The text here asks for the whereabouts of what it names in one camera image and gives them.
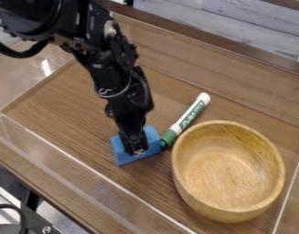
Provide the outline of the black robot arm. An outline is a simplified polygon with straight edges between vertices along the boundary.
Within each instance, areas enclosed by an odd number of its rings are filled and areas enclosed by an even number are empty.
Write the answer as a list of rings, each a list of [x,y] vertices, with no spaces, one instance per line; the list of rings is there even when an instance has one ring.
[[[145,133],[154,108],[150,84],[137,65],[137,45],[122,33],[110,11],[94,0],[0,0],[0,27],[12,37],[35,44],[16,51],[0,41],[0,53],[15,59],[36,55],[47,45],[72,54],[92,77],[106,113],[119,127],[130,155],[150,148]]]

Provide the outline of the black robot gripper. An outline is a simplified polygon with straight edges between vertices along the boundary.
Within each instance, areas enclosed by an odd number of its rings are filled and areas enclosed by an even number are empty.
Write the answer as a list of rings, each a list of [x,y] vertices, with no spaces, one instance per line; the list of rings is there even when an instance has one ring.
[[[92,82],[98,96],[107,100],[107,114],[118,124],[125,152],[138,156],[150,149],[145,123],[154,108],[145,71],[141,67],[127,72],[115,67],[92,67]]]

